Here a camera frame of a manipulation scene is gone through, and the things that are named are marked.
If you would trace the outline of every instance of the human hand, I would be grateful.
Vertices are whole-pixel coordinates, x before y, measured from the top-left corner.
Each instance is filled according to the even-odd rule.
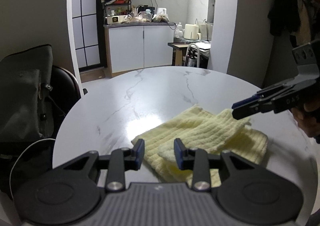
[[[308,137],[311,138],[319,136],[320,123],[317,123],[316,118],[308,115],[308,113],[320,108],[320,97],[317,97],[316,99],[305,103],[303,107],[305,111],[300,111],[297,108],[291,109],[294,119],[297,121],[298,126],[306,133]]]

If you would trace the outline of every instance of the gray bag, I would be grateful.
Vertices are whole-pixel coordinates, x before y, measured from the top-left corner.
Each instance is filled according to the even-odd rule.
[[[0,61],[0,154],[19,155],[52,135],[51,70],[50,45]]]

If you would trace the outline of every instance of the round table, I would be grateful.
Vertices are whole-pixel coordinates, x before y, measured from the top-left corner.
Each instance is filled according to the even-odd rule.
[[[103,155],[120,147],[132,147],[135,136],[194,104],[217,114],[258,90],[223,73],[173,66],[147,68],[100,81],[64,119],[54,147],[53,166],[93,149]],[[317,168],[310,139],[297,127],[289,111],[277,115],[259,113],[251,121],[254,129],[269,137],[263,164],[302,189],[304,205],[297,223],[305,225],[317,193]],[[127,186],[132,181],[158,180],[147,165],[140,171],[126,172]]]

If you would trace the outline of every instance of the yellow cloth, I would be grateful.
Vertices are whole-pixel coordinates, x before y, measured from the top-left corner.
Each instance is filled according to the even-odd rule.
[[[191,184],[192,171],[181,171],[176,165],[174,139],[180,138],[187,148],[202,148],[211,154],[228,149],[259,164],[266,152],[268,138],[247,126],[249,121],[249,118],[233,119],[231,109],[213,115],[195,105],[170,121],[137,136],[132,143],[140,138],[145,140],[144,159],[165,181],[187,181]],[[210,173],[211,185],[219,186],[218,171],[212,169]]]

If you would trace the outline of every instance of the kettle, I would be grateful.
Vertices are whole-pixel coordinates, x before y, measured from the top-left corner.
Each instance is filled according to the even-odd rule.
[[[185,39],[198,40],[201,39],[201,33],[199,33],[199,26],[194,24],[186,24],[184,26],[184,36]]]

